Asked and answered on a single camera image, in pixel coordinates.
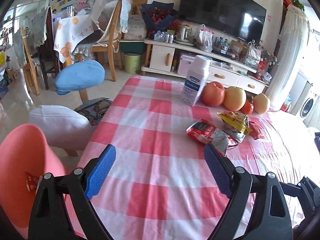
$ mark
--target television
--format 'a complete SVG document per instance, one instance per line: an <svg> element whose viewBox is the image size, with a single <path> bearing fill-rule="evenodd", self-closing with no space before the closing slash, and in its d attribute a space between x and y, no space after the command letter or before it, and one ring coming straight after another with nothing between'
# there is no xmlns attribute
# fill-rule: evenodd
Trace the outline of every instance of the television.
<svg viewBox="0 0 320 240"><path fill-rule="evenodd" d="M259 43L266 12L253 0L181 0L179 19Z"/></svg>

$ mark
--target curtain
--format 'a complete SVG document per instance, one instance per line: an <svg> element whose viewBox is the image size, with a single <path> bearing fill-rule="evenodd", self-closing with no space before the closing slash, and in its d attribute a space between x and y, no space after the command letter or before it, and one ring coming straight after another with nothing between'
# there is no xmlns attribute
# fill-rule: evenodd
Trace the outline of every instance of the curtain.
<svg viewBox="0 0 320 240"><path fill-rule="evenodd" d="M279 66L273 70L272 82L266 91L271 108L280 110L297 77L303 48L308 40L307 17L299 8L289 5L280 35Z"/></svg>

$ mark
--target blue gripper pad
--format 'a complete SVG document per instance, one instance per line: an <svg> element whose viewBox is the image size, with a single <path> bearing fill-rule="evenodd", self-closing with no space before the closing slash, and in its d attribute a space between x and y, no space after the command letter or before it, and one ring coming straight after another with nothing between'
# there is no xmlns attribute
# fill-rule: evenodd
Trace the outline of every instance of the blue gripper pad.
<svg viewBox="0 0 320 240"><path fill-rule="evenodd" d="M91 200L93 196L99 194L103 182L105 181L115 160L116 148L110 144L101 153L98 163L87 178L87 189L84 193L89 200Z"/></svg>
<svg viewBox="0 0 320 240"><path fill-rule="evenodd" d="M218 185L220 192L230 198L232 195L231 177L222 166L221 161L217 156L219 153L215 153L214 151L214 147L211 147L210 144L207 144L204 147L204 159L207 162L207 165Z"/></svg>

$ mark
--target green plant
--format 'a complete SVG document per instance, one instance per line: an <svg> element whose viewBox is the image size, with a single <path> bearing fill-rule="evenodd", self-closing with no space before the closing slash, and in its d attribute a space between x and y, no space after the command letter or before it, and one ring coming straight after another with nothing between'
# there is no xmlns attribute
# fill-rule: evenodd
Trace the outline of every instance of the green plant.
<svg viewBox="0 0 320 240"><path fill-rule="evenodd" d="M300 8L304 12L304 5L299 0L291 0L295 7Z"/></svg>

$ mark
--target trash can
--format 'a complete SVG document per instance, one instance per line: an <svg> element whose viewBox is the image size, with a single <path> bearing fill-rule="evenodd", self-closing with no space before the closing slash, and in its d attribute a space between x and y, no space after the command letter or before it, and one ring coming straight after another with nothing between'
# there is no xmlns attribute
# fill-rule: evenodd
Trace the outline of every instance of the trash can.
<svg viewBox="0 0 320 240"><path fill-rule="evenodd" d="M137 53L125 53L124 54L124 69L130 74L135 74L140 70L140 58L141 54Z"/></svg>

